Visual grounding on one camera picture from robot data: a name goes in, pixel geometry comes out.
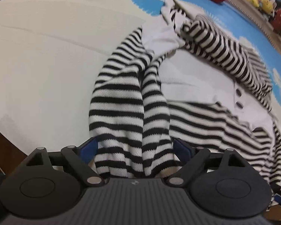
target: circular pad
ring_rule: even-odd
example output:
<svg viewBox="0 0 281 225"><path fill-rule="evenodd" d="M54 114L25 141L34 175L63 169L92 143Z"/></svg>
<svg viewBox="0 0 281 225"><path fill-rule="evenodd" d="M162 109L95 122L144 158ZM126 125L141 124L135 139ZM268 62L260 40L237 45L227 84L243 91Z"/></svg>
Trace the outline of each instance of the circular pad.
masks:
<svg viewBox="0 0 281 225"><path fill-rule="evenodd" d="M251 192L250 185L240 179L229 178L219 181L216 190L227 198L243 198Z"/></svg>
<svg viewBox="0 0 281 225"><path fill-rule="evenodd" d="M52 167L28 166L0 186L0 200L11 213L48 218L72 208L80 196L80 184L70 174Z"/></svg>
<svg viewBox="0 0 281 225"><path fill-rule="evenodd" d="M24 181L20 187L23 195L31 198L41 198L54 191L55 184L46 178L32 178Z"/></svg>
<svg viewBox="0 0 281 225"><path fill-rule="evenodd" d="M252 168L228 167L199 176L189 186L204 210L225 218L248 218L264 212L271 188Z"/></svg>

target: black and white striped fabric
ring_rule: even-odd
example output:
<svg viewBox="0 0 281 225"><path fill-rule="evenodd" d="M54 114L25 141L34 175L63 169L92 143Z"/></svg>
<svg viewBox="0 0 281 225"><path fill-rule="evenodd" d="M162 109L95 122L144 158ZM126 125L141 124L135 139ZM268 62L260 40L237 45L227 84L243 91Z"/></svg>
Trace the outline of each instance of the black and white striped fabric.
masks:
<svg viewBox="0 0 281 225"><path fill-rule="evenodd" d="M175 21L175 8L171 13ZM229 72L270 110L271 82L258 55L226 36L209 18L197 16L189 21L180 34L185 49ZM154 53L145 50L141 37L138 28L125 38L94 86L89 128L99 142L97 172L104 178L169 176L182 165L172 142L172 138L181 138L192 146L218 152L234 148L268 182L278 182L281 136L276 124L273 122L276 142L272 147L263 128L251 131L224 103L167 102L158 79L166 55L153 60Z"/></svg>

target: yellow stuffed toy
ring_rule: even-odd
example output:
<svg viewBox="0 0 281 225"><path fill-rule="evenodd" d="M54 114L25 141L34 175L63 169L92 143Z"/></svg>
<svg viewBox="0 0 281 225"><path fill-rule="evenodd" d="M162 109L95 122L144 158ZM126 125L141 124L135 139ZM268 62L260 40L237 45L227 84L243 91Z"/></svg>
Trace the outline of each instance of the yellow stuffed toy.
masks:
<svg viewBox="0 0 281 225"><path fill-rule="evenodd" d="M260 7L264 12L267 14L271 14L273 12L273 4L270 2L270 0L260 0L262 6Z"/></svg>
<svg viewBox="0 0 281 225"><path fill-rule="evenodd" d="M259 7L259 2L258 0L247 0L249 3L251 3L254 7L258 8Z"/></svg>

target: white fabric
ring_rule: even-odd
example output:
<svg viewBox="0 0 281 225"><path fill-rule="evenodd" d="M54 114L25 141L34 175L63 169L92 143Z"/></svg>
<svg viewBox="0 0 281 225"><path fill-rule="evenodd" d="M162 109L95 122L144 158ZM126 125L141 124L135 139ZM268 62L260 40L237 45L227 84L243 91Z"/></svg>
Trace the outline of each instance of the white fabric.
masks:
<svg viewBox="0 0 281 225"><path fill-rule="evenodd" d="M227 107L239 120L248 122L251 130L263 127L273 139L270 114L249 92L207 61L179 49L159 67L161 90L168 101L213 104ZM243 105L240 109L236 102Z"/></svg>
<svg viewBox="0 0 281 225"><path fill-rule="evenodd" d="M174 32L173 25L167 25L161 15L144 23L142 28L143 46L148 51L154 51L153 60L185 45L185 41Z"/></svg>

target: black button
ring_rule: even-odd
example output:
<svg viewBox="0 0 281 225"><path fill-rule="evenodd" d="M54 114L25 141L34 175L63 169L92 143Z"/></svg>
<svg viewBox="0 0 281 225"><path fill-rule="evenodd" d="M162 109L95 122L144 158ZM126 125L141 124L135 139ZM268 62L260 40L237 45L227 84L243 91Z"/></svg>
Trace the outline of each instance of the black button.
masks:
<svg viewBox="0 0 281 225"><path fill-rule="evenodd" d="M241 92L240 92L239 89L236 89L236 94L237 94L239 97L241 97Z"/></svg>
<svg viewBox="0 0 281 225"><path fill-rule="evenodd" d="M236 102L236 105L237 105L240 109L243 109L243 108L244 108L244 106L243 106L241 103L239 103L239 102Z"/></svg>

